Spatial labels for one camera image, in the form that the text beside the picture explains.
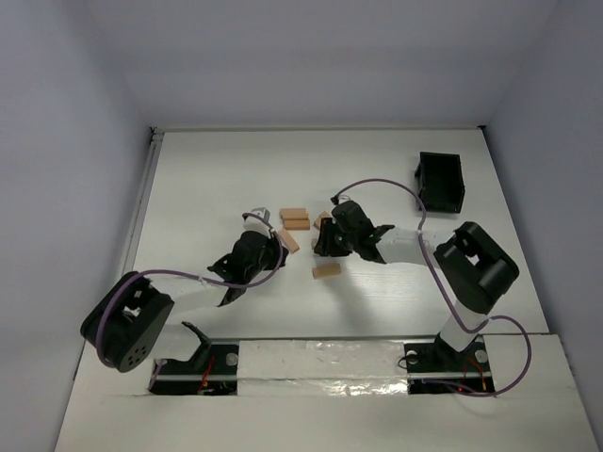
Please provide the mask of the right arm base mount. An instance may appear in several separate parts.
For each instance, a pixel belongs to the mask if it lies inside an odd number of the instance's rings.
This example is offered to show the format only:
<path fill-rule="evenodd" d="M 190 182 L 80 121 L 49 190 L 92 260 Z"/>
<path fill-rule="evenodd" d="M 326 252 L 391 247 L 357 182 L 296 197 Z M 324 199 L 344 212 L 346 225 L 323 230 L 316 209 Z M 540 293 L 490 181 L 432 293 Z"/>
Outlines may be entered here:
<path fill-rule="evenodd" d="M 435 340 L 406 343 L 398 367 L 406 372 L 410 395 L 492 394 L 496 390 L 481 337 L 463 352 Z"/>

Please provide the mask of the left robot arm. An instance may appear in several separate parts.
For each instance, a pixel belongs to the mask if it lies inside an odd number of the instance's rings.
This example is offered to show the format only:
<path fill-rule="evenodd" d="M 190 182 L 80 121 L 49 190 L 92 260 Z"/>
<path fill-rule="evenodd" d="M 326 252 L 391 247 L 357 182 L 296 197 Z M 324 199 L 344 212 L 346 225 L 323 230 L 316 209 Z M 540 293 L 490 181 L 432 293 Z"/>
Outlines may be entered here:
<path fill-rule="evenodd" d="M 208 268 L 225 287 L 220 306 L 239 299 L 262 281 L 254 279 L 267 271 L 268 278 L 285 265 L 288 250 L 275 232 L 267 235 L 245 232 L 231 252 Z M 174 306 L 172 298 L 152 286 L 156 275 L 196 280 L 191 273 L 176 270 L 131 271 L 124 274 L 93 308 L 80 327 L 80 334 L 97 351 L 101 363 L 120 373 L 136 368 L 155 345 Z"/>

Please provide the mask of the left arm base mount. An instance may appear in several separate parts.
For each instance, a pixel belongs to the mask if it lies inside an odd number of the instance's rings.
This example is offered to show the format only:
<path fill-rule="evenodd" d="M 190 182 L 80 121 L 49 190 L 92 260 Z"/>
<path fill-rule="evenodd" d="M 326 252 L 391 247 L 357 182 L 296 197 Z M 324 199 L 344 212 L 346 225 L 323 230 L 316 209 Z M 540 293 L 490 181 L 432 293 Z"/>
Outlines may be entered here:
<path fill-rule="evenodd" d="M 186 361 L 155 360 L 148 391 L 156 396 L 235 396 L 239 343 L 200 347 Z"/>

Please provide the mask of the black plastic bin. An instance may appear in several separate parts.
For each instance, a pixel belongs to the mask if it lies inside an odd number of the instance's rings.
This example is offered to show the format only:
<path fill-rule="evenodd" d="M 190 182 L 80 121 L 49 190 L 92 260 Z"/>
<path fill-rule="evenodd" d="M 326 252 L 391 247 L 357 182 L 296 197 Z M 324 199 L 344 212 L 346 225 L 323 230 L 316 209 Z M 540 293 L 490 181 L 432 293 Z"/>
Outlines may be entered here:
<path fill-rule="evenodd" d="M 420 152 L 415 179 L 417 195 L 428 212 L 462 211 L 465 186 L 458 154 Z"/>

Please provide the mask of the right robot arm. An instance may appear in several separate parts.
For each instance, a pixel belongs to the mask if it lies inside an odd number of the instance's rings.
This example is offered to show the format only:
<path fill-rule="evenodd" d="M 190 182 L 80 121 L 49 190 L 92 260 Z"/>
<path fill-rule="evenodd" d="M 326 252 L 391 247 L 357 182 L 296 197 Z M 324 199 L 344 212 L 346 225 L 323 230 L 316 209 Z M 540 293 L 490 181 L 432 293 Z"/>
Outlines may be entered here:
<path fill-rule="evenodd" d="M 361 206 L 346 201 L 320 220 L 314 253 L 321 257 L 357 254 L 376 264 L 416 264 L 428 268 L 440 289 L 448 284 L 455 296 L 445 296 L 451 314 L 436 341 L 454 352 L 474 342 L 498 300 L 519 276 L 515 261 L 476 222 L 456 230 L 406 230 L 375 226 Z"/>

